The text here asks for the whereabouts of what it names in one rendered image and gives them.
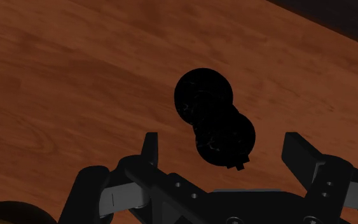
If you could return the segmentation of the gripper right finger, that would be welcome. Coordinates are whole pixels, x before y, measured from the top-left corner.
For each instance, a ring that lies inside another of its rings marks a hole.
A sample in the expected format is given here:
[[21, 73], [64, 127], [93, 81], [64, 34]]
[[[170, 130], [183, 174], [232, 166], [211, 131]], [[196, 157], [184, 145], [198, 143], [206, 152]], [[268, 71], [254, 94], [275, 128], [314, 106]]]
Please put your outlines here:
[[348, 224], [341, 212], [358, 210], [358, 168], [321, 153], [297, 132], [285, 134], [282, 161], [306, 190], [304, 224]]

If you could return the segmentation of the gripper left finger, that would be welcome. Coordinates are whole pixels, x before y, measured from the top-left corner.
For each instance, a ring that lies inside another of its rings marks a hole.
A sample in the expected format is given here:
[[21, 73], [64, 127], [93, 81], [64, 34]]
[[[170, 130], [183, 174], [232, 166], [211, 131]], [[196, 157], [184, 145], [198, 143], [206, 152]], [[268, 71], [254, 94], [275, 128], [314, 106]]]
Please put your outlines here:
[[158, 134], [148, 132], [141, 154], [122, 158], [110, 171], [101, 165], [80, 170], [59, 224], [112, 224], [130, 211], [141, 224], [210, 224], [207, 193], [158, 165]]

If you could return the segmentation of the black marbled pepper grinder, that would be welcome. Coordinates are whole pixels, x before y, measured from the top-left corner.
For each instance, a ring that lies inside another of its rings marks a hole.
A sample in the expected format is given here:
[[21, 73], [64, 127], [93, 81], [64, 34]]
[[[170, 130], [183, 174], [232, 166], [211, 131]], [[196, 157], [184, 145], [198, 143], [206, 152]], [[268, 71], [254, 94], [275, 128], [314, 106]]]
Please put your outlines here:
[[216, 166], [241, 171], [256, 142], [252, 122], [233, 105], [228, 80], [209, 68], [184, 74], [174, 90], [179, 116], [193, 128], [198, 154]]

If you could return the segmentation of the dark yellow round object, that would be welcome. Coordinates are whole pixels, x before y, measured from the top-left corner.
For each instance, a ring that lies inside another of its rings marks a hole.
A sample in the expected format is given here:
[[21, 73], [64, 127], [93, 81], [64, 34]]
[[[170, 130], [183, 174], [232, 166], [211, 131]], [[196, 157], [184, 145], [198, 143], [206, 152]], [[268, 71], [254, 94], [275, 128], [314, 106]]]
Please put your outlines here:
[[0, 201], [0, 224], [57, 224], [43, 209], [26, 202]]

